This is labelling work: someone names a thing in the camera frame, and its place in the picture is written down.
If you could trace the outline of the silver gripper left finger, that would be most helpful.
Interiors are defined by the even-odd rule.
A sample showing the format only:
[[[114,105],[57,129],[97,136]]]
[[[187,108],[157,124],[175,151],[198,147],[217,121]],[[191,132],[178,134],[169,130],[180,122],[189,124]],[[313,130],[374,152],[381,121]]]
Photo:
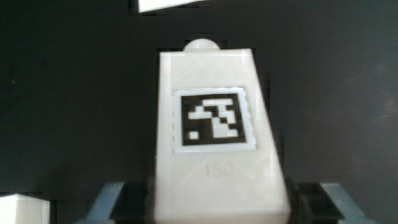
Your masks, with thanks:
[[[73,224],[116,224],[111,216],[123,187],[123,182],[109,182],[104,185],[88,216]]]

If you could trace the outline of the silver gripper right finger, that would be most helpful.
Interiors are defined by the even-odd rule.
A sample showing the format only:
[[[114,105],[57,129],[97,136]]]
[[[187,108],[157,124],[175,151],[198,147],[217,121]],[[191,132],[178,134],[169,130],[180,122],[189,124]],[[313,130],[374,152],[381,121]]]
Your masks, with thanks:
[[[381,224],[365,214],[340,183],[320,184],[344,217],[338,224]]]

